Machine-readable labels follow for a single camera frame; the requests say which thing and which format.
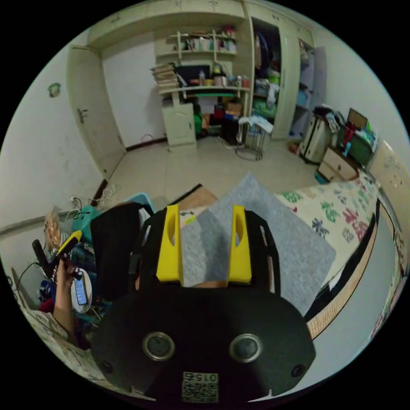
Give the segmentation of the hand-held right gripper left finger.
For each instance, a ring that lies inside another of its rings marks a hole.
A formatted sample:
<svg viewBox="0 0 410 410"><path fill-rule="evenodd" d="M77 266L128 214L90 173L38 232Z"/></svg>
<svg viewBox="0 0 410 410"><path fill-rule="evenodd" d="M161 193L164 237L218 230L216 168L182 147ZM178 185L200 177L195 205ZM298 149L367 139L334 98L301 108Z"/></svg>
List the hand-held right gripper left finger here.
<svg viewBox="0 0 410 410"><path fill-rule="evenodd" d="M183 285L182 242L178 205L166 208L156 277L160 283Z"/></svg>

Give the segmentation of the person's left hand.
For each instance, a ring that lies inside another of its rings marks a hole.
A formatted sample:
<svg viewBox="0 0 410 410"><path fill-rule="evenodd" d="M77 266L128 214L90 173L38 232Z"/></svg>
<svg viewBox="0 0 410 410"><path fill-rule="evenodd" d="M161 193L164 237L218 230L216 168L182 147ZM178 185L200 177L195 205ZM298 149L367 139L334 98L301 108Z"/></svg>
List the person's left hand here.
<svg viewBox="0 0 410 410"><path fill-rule="evenodd" d="M57 290L70 289L76 267L70 259L59 259L59 264L56 271L56 286Z"/></svg>

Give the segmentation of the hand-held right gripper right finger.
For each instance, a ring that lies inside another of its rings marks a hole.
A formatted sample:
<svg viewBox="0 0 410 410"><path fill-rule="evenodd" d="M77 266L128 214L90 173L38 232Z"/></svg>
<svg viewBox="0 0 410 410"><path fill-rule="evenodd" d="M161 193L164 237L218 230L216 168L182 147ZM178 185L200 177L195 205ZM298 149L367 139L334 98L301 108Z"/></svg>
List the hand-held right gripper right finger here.
<svg viewBox="0 0 410 410"><path fill-rule="evenodd" d="M249 285L252 280L245 207L234 205L227 284Z"/></svg>

